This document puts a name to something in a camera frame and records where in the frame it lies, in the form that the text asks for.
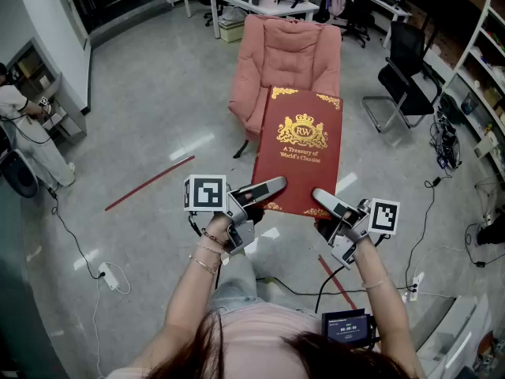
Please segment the long white office desk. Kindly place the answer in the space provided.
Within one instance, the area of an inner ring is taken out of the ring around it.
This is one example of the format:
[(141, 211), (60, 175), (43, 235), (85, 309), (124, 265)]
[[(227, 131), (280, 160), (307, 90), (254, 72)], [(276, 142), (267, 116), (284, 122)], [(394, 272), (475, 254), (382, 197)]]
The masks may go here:
[[(242, 1), (242, 0), (223, 0), (224, 2), (230, 3), (232, 6), (238, 6), (241, 7), (242, 9), (245, 9), (247, 11), (253, 12), (253, 13), (258, 13), (261, 15), (266, 15), (266, 16), (273, 16), (273, 17), (292, 17), (295, 14), (304, 14), (305, 19), (307, 21), (312, 21), (314, 13), (319, 9), (319, 6), (308, 2), (308, 1), (303, 1), (298, 3), (296, 6), (294, 6), (293, 3), (290, 3), (289, 1), (280, 1), (279, 3), (275, 4), (275, 7), (268, 7), (265, 5), (257, 5), (255, 6), (252, 3), (252, 0), (249, 0), (248, 2)], [(167, 0), (167, 2), (171, 5), (174, 6), (174, 0)], [(220, 28), (219, 28), (219, 20), (218, 20), (218, 9), (217, 9), (217, 1), (216, 0), (210, 0), (211, 2), (211, 18), (213, 21), (213, 31), (216, 39), (220, 38)], [(185, 3), (185, 11), (186, 15), (188, 18), (192, 16), (192, 12), (189, 6), (189, 0), (184, 0)]]

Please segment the red gold-embossed book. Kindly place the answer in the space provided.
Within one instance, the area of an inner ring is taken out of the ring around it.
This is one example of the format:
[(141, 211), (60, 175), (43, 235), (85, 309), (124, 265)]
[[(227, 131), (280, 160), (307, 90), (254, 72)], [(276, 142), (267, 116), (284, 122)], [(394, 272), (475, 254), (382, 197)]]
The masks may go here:
[(252, 184), (282, 176), (286, 187), (260, 202), (265, 210), (329, 219), (312, 197), (335, 192), (343, 101), (336, 96), (272, 87), (267, 95)]

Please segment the person's right forearm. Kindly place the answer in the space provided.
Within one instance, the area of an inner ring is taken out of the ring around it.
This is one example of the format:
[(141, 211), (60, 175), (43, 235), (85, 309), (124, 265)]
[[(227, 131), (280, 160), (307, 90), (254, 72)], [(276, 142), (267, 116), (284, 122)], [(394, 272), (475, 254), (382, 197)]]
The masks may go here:
[(405, 305), (370, 237), (357, 244), (353, 258), (376, 320), (381, 353), (394, 359), (410, 377), (426, 379), (413, 346)]

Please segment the white shelf unit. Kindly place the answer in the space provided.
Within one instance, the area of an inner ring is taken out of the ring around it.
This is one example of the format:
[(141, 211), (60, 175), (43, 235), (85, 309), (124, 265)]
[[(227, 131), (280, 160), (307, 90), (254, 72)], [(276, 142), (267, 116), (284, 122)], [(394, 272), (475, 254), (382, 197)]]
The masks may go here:
[(477, 134), (476, 156), (490, 156), (505, 177), (505, 17), (492, 3), (485, 0), (442, 93)]

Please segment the pink upholstered armchair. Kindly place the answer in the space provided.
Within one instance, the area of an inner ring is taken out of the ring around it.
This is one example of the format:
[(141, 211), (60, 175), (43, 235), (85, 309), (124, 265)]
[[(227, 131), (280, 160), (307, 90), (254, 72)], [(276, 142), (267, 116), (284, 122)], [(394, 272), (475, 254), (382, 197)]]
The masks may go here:
[(259, 14), (245, 18), (228, 103), (245, 128), (235, 159), (260, 136), (270, 87), (340, 95), (341, 43), (334, 25)]

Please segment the long red floor tape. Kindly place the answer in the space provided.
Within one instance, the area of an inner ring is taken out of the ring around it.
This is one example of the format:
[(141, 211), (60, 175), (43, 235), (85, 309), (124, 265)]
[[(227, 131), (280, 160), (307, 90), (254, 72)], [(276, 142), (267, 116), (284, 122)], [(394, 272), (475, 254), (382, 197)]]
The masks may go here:
[(174, 170), (177, 170), (179, 167), (181, 167), (182, 165), (194, 160), (196, 157), (194, 155), (191, 155), (191, 156), (186, 156), (184, 159), (180, 160), (179, 162), (177, 162), (175, 165), (167, 168), (166, 170), (158, 173), (157, 175), (155, 175), (154, 177), (148, 179), (147, 181), (143, 182), (142, 184), (140, 184), (138, 187), (130, 190), (128, 193), (126, 193), (125, 195), (123, 195), (122, 197), (118, 198), (116, 201), (114, 201), (112, 204), (108, 205), (105, 209), (104, 209), (104, 212), (109, 212), (111, 209), (115, 208), (116, 206), (118, 206), (119, 204), (121, 204), (123, 201), (127, 200), (128, 198), (130, 198), (131, 196), (133, 196), (135, 193), (141, 191), (142, 189), (144, 189), (145, 187), (151, 185), (153, 182), (156, 182), (158, 181), (159, 179), (161, 179), (162, 177), (166, 176), (167, 174), (169, 174), (170, 172), (174, 171)]

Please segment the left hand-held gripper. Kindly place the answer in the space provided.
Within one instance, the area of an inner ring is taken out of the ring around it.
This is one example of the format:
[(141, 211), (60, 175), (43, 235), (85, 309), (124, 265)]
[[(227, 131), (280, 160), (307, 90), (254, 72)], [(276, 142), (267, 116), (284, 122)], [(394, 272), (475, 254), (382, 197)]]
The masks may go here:
[[(224, 175), (191, 174), (184, 181), (184, 210), (198, 236), (212, 239), (226, 253), (234, 255), (256, 240), (254, 224), (264, 217), (260, 206), (249, 205), (259, 204), (285, 188), (286, 178), (283, 176), (230, 190)], [(222, 217), (226, 237), (205, 233), (198, 227), (194, 221), (198, 212), (212, 212)]]

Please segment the person's grey trousers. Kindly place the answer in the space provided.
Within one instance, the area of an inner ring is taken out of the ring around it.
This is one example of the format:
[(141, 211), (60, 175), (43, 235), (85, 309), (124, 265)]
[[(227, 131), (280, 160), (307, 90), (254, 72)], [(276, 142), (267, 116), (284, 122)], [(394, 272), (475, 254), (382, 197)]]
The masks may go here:
[(223, 314), (263, 302), (257, 293), (252, 262), (244, 252), (236, 253), (221, 269), (219, 285), (209, 298), (208, 311)]

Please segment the black screen device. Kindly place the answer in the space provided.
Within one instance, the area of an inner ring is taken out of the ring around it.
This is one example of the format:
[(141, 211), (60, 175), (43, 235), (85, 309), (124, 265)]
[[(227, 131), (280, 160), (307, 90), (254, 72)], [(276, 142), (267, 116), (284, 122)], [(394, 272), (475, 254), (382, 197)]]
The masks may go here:
[(368, 350), (380, 341), (375, 318), (364, 309), (323, 313), (322, 334), (338, 343)]

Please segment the person's left forearm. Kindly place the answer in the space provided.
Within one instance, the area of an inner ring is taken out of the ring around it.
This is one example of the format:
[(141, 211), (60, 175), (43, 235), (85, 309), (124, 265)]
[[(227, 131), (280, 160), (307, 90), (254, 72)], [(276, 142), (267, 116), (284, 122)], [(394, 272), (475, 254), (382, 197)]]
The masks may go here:
[[(215, 215), (204, 232), (225, 238), (224, 226), (223, 218)], [(167, 305), (162, 328), (129, 366), (113, 371), (107, 379), (223, 377), (223, 336), (212, 343), (221, 321), (208, 312), (223, 252), (217, 242), (200, 238)]]

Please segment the grey storage cabinet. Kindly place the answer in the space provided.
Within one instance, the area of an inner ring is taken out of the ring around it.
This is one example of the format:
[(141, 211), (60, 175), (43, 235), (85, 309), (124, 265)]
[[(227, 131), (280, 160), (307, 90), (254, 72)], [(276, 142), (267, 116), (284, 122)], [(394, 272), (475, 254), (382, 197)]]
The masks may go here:
[(76, 94), (62, 74), (53, 69), (35, 39), (30, 39), (6, 68), (10, 84), (43, 108), (44, 118), (39, 122), (51, 137), (75, 144), (87, 136)]

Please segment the small white desk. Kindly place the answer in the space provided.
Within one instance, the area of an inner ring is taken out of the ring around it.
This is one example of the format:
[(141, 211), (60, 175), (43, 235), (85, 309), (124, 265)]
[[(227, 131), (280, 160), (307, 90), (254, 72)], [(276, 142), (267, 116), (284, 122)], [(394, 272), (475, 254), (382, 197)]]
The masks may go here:
[(402, 21), (403, 23), (406, 23), (411, 17), (411, 13), (401, 8), (397, 2), (393, 5), (390, 5), (382, 0), (369, 1), (374, 4), (374, 9), (372, 10), (373, 13), (376, 13), (376, 8), (380, 7), (391, 15), (391, 19), (387, 19), (382, 13), (378, 13), (379, 17), (381, 17), (379, 24), (387, 26), (387, 34), (383, 38), (382, 48), (388, 49), (391, 41), (391, 22)]

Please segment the white shell seat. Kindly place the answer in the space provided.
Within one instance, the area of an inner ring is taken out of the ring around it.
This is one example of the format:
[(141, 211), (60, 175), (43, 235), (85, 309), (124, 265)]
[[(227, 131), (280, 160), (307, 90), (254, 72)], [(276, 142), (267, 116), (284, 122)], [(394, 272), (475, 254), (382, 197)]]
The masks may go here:
[(21, 197), (33, 198), (39, 191), (36, 174), (18, 149), (8, 151), (0, 158), (0, 174)]

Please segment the white power strip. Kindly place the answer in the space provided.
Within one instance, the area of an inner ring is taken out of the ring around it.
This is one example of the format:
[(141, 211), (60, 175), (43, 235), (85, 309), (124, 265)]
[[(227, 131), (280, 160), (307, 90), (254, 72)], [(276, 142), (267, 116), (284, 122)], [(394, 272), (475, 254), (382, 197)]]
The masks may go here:
[(107, 262), (103, 262), (99, 266), (99, 277), (104, 278), (107, 286), (112, 290), (116, 290), (119, 287), (119, 282), (116, 279), (114, 273), (110, 269), (110, 265)]
[(412, 278), (411, 284), (407, 287), (408, 291), (402, 296), (404, 303), (416, 302), (418, 295), (420, 294), (420, 284), (425, 277), (424, 272), (420, 272), (417, 276)]

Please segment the person's pale pink shirt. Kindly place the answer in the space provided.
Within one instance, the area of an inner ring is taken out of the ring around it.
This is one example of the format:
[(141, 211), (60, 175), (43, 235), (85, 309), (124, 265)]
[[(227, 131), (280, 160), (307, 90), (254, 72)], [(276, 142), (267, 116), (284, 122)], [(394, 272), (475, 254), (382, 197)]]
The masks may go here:
[(170, 302), (163, 328), (107, 379), (311, 379), (303, 354), (316, 318), (268, 302), (224, 312)]

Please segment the white plastic bag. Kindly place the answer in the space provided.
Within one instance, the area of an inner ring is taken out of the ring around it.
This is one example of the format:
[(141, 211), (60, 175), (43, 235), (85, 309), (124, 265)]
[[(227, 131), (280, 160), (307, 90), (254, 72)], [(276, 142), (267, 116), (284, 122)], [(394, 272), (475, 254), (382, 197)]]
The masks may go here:
[(247, 15), (248, 13), (241, 7), (225, 6), (223, 12), (219, 15), (219, 25), (225, 27), (242, 23)]

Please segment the short red floor tape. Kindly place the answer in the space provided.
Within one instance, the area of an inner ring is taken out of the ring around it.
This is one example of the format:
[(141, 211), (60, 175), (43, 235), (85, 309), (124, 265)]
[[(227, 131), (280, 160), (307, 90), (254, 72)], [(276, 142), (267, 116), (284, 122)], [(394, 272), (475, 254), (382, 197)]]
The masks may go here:
[(325, 261), (325, 259), (323, 258), (323, 256), (320, 255), (320, 254), (318, 255), (318, 261), (321, 264), (321, 266), (324, 269), (324, 271), (327, 273), (327, 278), (321, 284), (321, 287), (320, 287), (320, 297), (316, 301), (316, 309), (319, 308), (320, 298), (323, 296), (324, 288), (327, 286), (328, 283), (332, 282), (336, 286), (336, 288), (337, 288), (337, 295), (342, 295), (343, 298), (344, 298), (344, 300), (346, 301), (346, 303), (349, 305), (349, 307), (352, 310), (356, 310), (357, 309), (356, 304), (353, 302), (353, 300), (351, 299), (351, 297), (347, 294), (347, 291), (344, 289), (343, 285), (341, 285), (341, 283), (339, 282), (339, 280), (336, 278), (336, 275), (341, 270), (341, 268), (337, 268), (336, 270), (332, 271), (330, 269), (330, 266), (328, 265), (328, 263)]

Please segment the beige storage box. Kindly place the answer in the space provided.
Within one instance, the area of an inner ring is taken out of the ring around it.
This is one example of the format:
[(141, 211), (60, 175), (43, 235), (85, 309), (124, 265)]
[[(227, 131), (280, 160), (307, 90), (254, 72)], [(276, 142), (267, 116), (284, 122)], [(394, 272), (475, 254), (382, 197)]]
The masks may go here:
[(238, 41), (243, 38), (245, 29), (245, 22), (238, 22), (233, 24), (220, 24), (219, 32), (220, 39), (222, 39), (226, 43), (232, 43)]

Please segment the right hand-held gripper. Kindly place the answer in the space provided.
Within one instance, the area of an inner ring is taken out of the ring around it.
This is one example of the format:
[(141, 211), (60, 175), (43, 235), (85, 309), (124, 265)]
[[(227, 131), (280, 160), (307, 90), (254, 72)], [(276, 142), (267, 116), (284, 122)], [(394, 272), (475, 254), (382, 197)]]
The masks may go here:
[(314, 226), (331, 245), (331, 255), (347, 269), (350, 269), (349, 259), (354, 255), (357, 244), (370, 232), (396, 234), (399, 202), (363, 199), (353, 207), (320, 188), (312, 191), (312, 198), (339, 220), (336, 227), (336, 218), (316, 219)]

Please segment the white machine housing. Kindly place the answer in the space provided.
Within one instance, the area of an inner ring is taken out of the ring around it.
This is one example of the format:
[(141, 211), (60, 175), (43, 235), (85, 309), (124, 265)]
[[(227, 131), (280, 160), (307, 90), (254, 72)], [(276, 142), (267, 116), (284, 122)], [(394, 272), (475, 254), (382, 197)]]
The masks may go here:
[(487, 295), (457, 297), (417, 351), (427, 379), (455, 379), (463, 368), (472, 367), (491, 323)]

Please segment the black cantilever chair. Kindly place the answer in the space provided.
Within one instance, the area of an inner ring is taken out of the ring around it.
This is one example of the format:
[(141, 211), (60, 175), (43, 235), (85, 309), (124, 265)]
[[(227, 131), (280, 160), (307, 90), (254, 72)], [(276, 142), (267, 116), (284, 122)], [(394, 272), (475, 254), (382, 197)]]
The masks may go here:
[[(386, 58), (387, 64), (378, 74), (379, 82), (389, 95), (365, 96), (362, 99), (363, 107), (379, 133), (389, 129), (397, 117), (411, 129), (419, 126), (427, 116), (435, 112), (436, 99), (428, 99), (413, 80), (413, 76), (422, 73), (435, 85), (435, 97), (442, 93), (438, 78), (424, 60), (425, 34), (411, 24), (401, 21), (391, 22), (390, 30), (390, 55)], [(390, 101), (394, 104), (392, 115), (385, 124), (379, 124), (372, 113), (368, 105), (372, 101)]]

